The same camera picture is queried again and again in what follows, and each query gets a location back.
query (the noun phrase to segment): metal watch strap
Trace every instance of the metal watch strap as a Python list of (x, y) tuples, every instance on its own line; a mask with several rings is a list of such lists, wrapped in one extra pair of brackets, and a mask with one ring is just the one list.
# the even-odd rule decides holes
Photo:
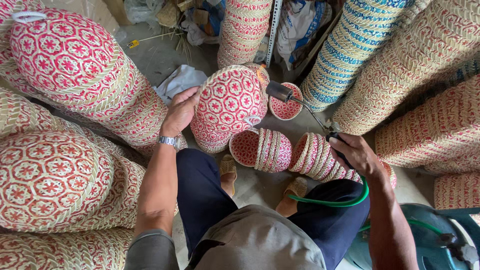
[(158, 136), (157, 143), (175, 146), (177, 143), (177, 139), (172, 137)]

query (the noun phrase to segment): dark blue pants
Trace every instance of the dark blue pants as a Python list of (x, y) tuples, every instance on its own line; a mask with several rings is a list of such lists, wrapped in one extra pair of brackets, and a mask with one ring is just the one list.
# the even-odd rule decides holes
[[(220, 186), (215, 160), (196, 149), (177, 154), (178, 204), (187, 240), (188, 257), (206, 231), (238, 209)], [(305, 197), (324, 201), (348, 201), (358, 197), (362, 185), (338, 179), (317, 185)], [(365, 222), (370, 200), (352, 207), (328, 207), (299, 202), (288, 219), (299, 226), (323, 252), (327, 270), (339, 264)]]

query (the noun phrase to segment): flame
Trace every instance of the flame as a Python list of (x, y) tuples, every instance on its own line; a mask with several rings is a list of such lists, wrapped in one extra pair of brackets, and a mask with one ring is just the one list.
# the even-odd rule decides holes
[(262, 77), (262, 71), (265, 69), (265, 67), (267, 67), (267, 65), (265, 64), (261, 64), (260, 65), (261, 68), (259, 68), (257, 70), (257, 77), (258, 77), (258, 80), (260, 81), (261, 84), (264, 84), (265, 83), (265, 80), (264, 78)]

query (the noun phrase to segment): wristwatch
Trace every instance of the wristwatch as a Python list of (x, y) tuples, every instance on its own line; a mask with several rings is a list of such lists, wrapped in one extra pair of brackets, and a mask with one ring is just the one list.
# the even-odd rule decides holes
[(157, 138), (156, 142), (159, 143), (159, 144), (172, 145), (175, 148), (175, 150), (177, 150), (177, 151), (180, 148), (179, 136), (177, 136), (177, 137), (167, 137), (167, 136), (158, 135), (158, 138)]

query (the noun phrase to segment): woven sandal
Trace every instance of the woven sandal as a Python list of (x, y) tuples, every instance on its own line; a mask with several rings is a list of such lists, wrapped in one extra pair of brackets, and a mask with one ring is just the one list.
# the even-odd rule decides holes
[(297, 201), (287, 197), (287, 191), (291, 190), (298, 197), (305, 197), (307, 193), (307, 179), (295, 178), (283, 192), (283, 199), (276, 206), (275, 211), (284, 217), (289, 217), (297, 212)]
[(237, 179), (237, 167), (235, 167), (235, 160), (232, 155), (226, 154), (223, 156), (222, 161), (220, 162), (220, 177), (226, 173), (233, 172), (235, 173), (235, 179), (233, 180), (232, 186), (232, 196), (235, 194), (235, 181)]

